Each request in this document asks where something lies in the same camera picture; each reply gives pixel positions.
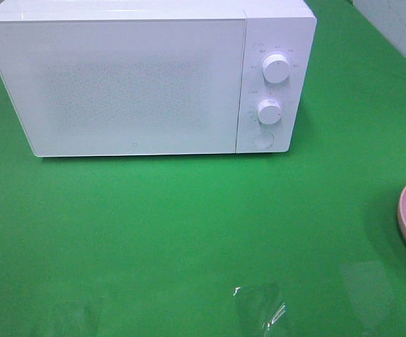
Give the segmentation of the round white door button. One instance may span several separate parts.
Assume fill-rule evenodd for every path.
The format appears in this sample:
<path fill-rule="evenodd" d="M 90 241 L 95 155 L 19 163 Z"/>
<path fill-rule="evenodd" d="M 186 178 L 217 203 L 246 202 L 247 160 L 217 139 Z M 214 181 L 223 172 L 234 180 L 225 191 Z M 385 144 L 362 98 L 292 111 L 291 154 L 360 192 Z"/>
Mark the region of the round white door button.
<path fill-rule="evenodd" d="M 260 132 L 254 136 L 253 144 L 259 149 L 268 149 L 274 143 L 274 135 L 270 132 Z"/>

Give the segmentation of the white microwave door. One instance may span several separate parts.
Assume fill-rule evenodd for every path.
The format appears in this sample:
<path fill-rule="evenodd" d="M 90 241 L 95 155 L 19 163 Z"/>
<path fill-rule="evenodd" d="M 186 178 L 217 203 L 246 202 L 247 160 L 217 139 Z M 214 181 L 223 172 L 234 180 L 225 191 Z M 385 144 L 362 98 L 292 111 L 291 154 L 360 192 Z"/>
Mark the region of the white microwave door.
<path fill-rule="evenodd" d="M 244 20 L 0 22 L 38 157 L 232 153 Z"/>

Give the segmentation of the lower white dial knob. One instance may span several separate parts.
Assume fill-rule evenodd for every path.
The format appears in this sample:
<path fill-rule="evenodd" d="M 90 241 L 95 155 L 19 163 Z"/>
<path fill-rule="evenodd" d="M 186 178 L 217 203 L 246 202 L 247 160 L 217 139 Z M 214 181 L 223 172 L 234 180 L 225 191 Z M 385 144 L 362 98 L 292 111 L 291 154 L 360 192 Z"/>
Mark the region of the lower white dial knob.
<path fill-rule="evenodd" d="M 263 100 L 258 104 L 258 120 L 261 124 L 273 125 L 282 118 L 282 104 L 277 100 Z"/>

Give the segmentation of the white dial knob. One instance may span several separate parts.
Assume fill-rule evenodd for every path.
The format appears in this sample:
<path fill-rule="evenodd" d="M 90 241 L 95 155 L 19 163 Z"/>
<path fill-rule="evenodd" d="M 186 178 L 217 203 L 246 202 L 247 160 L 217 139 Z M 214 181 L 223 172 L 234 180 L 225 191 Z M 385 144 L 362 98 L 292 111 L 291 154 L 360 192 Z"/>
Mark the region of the white dial knob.
<path fill-rule="evenodd" d="M 283 53 L 274 53 L 267 56 L 262 64 L 263 77 L 271 84 L 279 84 L 285 81 L 291 71 L 289 58 Z"/>
<path fill-rule="evenodd" d="M 282 104 L 277 100 L 263 100 L 258 104 L 258 120 L 261 124 L 273 125 L 282 118 Z"/>

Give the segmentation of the upper white dial knob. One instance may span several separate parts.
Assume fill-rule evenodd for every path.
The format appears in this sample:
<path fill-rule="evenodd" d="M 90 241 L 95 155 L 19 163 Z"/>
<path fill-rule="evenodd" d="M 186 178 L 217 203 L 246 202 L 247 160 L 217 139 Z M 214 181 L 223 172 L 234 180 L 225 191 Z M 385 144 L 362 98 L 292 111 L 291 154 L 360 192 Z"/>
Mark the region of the upper white dial knob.
<path fill-rule="evenodd" d="M 271 84 L 279 84 L 285 81 L 291 71 L 289 58 L 283 53 L 274 53 L 267 56 L 262 64 L 263 77 Z"/>

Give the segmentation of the green table cover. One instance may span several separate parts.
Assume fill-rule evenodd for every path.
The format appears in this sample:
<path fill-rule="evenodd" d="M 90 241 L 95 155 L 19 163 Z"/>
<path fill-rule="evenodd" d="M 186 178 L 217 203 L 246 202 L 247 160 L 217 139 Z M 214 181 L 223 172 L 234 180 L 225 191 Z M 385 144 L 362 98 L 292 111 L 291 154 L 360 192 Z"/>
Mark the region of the green table cover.
<path fill-rule="evenodd" d="M 351 1 L 317 16 L 284 154 L 40 159 L 0 79 L 0 336 L 406 336 L 406 59 Z"/>

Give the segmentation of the white microwave oven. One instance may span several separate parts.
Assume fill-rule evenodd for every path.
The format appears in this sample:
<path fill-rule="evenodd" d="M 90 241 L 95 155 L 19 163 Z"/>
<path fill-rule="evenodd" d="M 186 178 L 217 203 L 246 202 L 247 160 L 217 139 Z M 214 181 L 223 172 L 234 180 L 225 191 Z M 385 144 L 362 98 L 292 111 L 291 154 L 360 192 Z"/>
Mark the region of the white microwave oven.
<path fill-rule="evenodd" d="M 289 149 L 317 19 L 304 1 L 3 1 L 0 22 L 244 20 L 244 47 L 232 153 L 286 152 Z M 263 77 L 262 62 L 274 53 L 291 63 L 279 84 Z M 258 120 L 258 104 L 277 100 L 283 114 L 273 125 Z M 268 149 L 253 144 L 260 132 L 274 135 Z"/>

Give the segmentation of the clear tape patch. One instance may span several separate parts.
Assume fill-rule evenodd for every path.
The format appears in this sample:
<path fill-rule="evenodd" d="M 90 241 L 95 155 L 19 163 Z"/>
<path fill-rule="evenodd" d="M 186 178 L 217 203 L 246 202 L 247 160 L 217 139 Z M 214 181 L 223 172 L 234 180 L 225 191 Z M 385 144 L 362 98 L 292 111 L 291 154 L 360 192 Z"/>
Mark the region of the clear tape patch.
<path fill-rule="evenodd" d="M 233 291 L 242 336 L 291 336 L 287 305 L 276 282 Z"/>

